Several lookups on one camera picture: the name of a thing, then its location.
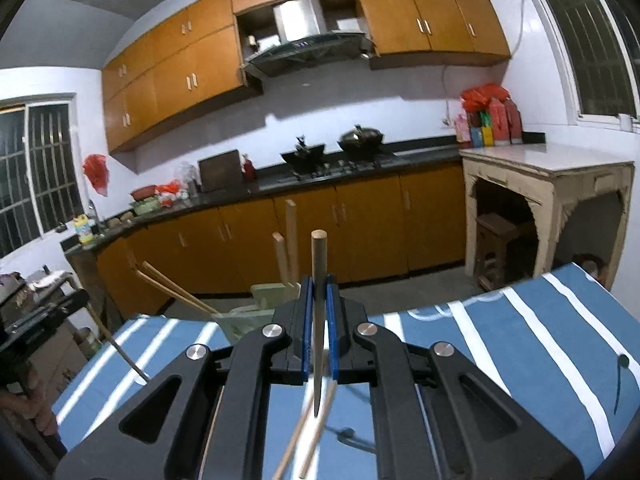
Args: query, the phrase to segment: wooden stool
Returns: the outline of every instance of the wooden stool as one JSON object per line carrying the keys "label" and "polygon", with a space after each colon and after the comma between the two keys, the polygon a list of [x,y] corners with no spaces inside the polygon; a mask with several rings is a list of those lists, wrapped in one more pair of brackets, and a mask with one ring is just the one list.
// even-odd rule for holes
{"label": "wooden stool", "polygon": [[475,276],[485,290],[505,285],[507,244],[516,238],[536,231],[534,221],[516,225],[497,213],[478,217]]}

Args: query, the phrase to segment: black countertop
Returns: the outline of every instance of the black countertop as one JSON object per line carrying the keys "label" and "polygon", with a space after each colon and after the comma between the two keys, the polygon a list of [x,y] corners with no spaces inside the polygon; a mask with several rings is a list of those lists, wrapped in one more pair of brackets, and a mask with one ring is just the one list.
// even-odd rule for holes
{"label": "black countertop", "polygon": [[67,258],[76,254],[87,252],[97,252],[101,248],[109,245],[117,238],[129,236],[142,226],[177,218],[187,213],[194,213],[212,207],[219,207],[233,203],[245,202],[252,198],[274,196],[285,192],[297,191],[309,187],[322,186],[325,184],[337,184],[339,182],[354,180],[362,177],[372,177],[387,173],[398,173],[399,171],[412,170],[451,160],[460,160],[461,156],[455,144],[437,146],[433,148],[418,149],[407,152],[396,153],[378,168],[367,168],[354,173],[341,173],[334,171],[331,175],[314,179],[297,180],[287,169],[286,165],[281,165],[280,171],[270,171],[268,174],[258,170],[258,180],[244,186],[220,189],[210,193],[200,194],[194,198],[180,200],[173,206],[162,208],[143,216],[135,217],[133,220],[111,228],[106,234],[99,235],[96,239],[85,246],[75,245],[65,251]]}

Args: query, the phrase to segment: window frame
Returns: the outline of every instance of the window frame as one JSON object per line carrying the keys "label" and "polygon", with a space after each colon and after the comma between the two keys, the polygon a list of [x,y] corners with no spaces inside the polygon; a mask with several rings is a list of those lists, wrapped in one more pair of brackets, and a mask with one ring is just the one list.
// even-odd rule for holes
{"label": "window frame", "polygon": [[[560,72],[560,79],[562,83],[562,89],[564,91],[564,100],[567,107],[567,119],[569,124],[576,126],[586,126],[593,128],[610,128],[620,129],[620,119],[617,116],[605,116],[605,115],[592,115],[583,114],[580,97],[578,95],[578,85],[576,82],[574,68],[571,62],[571,57],[567,50],[566,44],[562,37],[562,32],[558,26],[558,22],[554,17],[553,11],[549,7],[547,0],[532,0],[540,19],[545,27],[546,34],[551,43],[551,47],[556,58],[556,65]],[[632,95],[634,98],[634,105],[636,108],[636,115],[633,117],[634,131],[640,133],[639,121],[640,118],[640,90],[638,88],[638,81],[636,80],[636,74],[631,61],[631,56],[626,47],[624,38],[618,27],[618,23],[609,8],[606,0],[598,0],[600,5],[604,9],[604,12],[611,24],[616,41],[622,53],[622,57],[626,67],[626,74],[629,78]]]}
{"label": "window frame", "polygon": [[57,236],[58,233],[55,232],[55,229],[45,230],[44,225],[42,223],[42,218],[40,217],[40,211],[38,209],[38,205],[36,202],[36,192],[33,182],[33,168],[31,167],[31,157],[30,157],[30,147],[31,147],[31,139],[29,134],[29,125],[30,125],[30,108],[35,108],[39,106],[49,106],[49,105],[66,105],[68,110],[68,124],[69,124],[69,136],[70,136],[70,147],[71,147],[71,157],[72,157],[72,165],[74,168],[74,177],[76,179],[76,186],[78,188],[78,195],[80,196],[80,202],[82,205],[82,210],[87,211],[87,206],[89,202],[89,194],[88,188],[86,186],[86,182],[84,181],[84,173],[82,172],[82,162],[80,157],[80,149],[79,149],[79,140],[78,140],[78,118],[76,113],[76,99],[74,97],[51,97],[47,98],[46,96],[37,96],[31,99],[12,99],[8,102],[0,103],[0,109],[8,110],[9,108],[24,108],[24,131],[22,142],[24,145],[24,156],[26,160],[26,175],[27,182],[29,186],[29,200],[33,207],[36,224],[38,226],[38,236],[33,240],[21,245],[16,250],[6,254],[4,257],[0,258],[0,262],[9,263],[14,258],[19,258],[24,251],[27,251],[29,246],[36,241],[46,240],[49,237]]}

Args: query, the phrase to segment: person's hand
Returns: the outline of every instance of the person's hand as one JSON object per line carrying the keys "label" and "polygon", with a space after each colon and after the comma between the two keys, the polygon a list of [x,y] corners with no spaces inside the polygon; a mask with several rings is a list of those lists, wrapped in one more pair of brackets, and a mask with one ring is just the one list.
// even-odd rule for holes
{"label": "person's hand", "polygon": [[47,402],[45,386],[33,367],[27,374],[27,388],[26,397],[0,390],[0,409],[20,413],[24,418],[33,418],[36,428],[45,436],[56,434],[58,422]]}

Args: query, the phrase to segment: range hood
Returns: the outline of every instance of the range hood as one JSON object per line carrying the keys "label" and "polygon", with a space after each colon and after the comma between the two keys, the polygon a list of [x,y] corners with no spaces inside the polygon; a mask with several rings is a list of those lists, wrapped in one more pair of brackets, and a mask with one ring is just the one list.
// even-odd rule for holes
{"label": "range hood", "polygon": [[359,30],[327,31],[319,0],[291,0],[273,9],[280,44],[250,56],[242,66],[258,78],[300,68],[356,59],[373,50]]}

